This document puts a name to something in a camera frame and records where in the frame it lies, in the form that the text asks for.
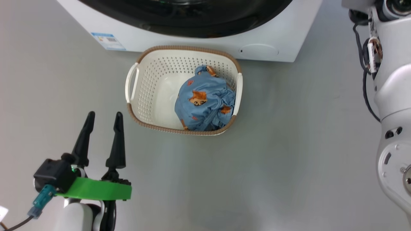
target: woven trim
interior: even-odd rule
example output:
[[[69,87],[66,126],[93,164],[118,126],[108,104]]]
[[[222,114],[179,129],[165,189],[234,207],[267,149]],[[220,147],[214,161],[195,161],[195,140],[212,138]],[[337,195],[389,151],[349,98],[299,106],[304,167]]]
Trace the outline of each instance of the woven trim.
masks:
[[[201,48],[201,47],[192,47],[192,46],[154,46],[146,51],[144,51],[141,56],[137,59],[137,63],[141,63],[143,58],[148,55],[148,53],[153,52],[153,51],[158,51],[158,50],[185,50],[185,51],[200,51],[200,52],[207,52],[207,53],[212,53],[216,55],[221,55],[225,56],[228,59],[230,59],[234,65],[236,65],[237,72],[241,73],[241,67],[238,61],[231,56],[230,54],[223,52],[223,51],[217,51],[217,50],[212,50],[212,49],[206,49],[206,48]],[[224,126],[221,129],[215,130],[215,131],[210,131],[210,132],[199,132],[199,131],[187,131],[187,130],[179,130],[179,129],[172,129],[172,128],[166,128],[166,127],[160,127],[156,125],[151,125],[148,123],[144,123],[141,120],[139,120],[136,115],[133,112],[133,108],[130,103],[127,104],[127,109],[130,114],[130,116],[133,118],[133,120],[138,123],[140,126],[143,127],[148,127],[154,130],[162,131],[162,132],[170,132],[170,133],[178,133],[178,134],[186,134],[186,135],[197,135],[197,136],[212,136],[212,135],[218,135],[220,133],[223,133],[226,131],[236,120],[236,116],[233,115],[229,121],[229,123]]]

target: washing machine door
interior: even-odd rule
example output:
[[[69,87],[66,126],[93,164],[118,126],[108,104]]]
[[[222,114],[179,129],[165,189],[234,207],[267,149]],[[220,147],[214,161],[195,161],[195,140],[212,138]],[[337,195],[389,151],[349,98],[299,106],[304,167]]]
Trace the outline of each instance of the washing machine door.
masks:
[[[121,22],[165,35],[213,38],[252,30],[292,0],[79,0]]]

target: laundry basket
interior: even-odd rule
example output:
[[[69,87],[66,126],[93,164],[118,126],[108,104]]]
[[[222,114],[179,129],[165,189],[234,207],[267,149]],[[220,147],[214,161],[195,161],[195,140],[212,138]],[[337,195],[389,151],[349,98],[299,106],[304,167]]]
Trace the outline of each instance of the laundry basket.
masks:
[[[180,87],[194,76],[195,68],[200,65],[210,65],[236,92],[233,115],[229,123],[219,130],[184,130],[174,112]],[[130,90],[133,76],[134,85]],[[242,74],[235,58],[222,51],[190,46],[156,46],[146,50],[130,68],[125,84],[128,111],[139,125],[189,135],[206,136],[225,132],[236,119],[241,93]]]

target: floor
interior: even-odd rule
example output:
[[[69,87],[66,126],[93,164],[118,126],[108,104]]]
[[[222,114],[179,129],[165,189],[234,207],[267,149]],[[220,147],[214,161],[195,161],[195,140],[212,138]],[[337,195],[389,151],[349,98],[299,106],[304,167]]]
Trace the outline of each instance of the floor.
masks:
[[[93,110],[86,171],[94,179],[107,171],[116,112],[125,118],[120,176],[133,195],[118,202],[118,231],[408,230],[377,182],[381,129],[363,101],[352,23],[340,5],[324,0],[294,63],[241,60],[236,122],[221,136],[193,137],[149,130],[128,116],[124,82],[138,53],[104,50],[56,1],[3,0],[4,222],[25,218],[36,196],[33,173],[45,158],[72,150]],[[50,230],[61,209],[62,198],[54,199],[21,230]]]

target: blue cloth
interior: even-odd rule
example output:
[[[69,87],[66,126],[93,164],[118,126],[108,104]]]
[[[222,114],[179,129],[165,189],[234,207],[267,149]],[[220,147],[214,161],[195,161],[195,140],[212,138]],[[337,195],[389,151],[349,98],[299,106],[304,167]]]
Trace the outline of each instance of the blue cloth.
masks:
[[[185,130],[218,130],[230,121],[236,94],[209,66],[195,73],[180,88],[174,111]]]

